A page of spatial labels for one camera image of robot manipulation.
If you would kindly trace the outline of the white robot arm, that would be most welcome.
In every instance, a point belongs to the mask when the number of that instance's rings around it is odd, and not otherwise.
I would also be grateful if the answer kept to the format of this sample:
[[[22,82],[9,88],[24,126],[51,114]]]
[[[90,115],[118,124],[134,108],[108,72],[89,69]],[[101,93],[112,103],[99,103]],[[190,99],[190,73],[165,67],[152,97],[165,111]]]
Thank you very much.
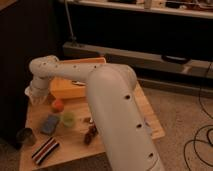
[[[63,63],[50,55],[33,59],[29,69],[33,79],[26,91],[33,104],[47,97],[55,77],[86,84],[87,103],[113,171],[165,171],[134,96],[137,78],[131,67]]]

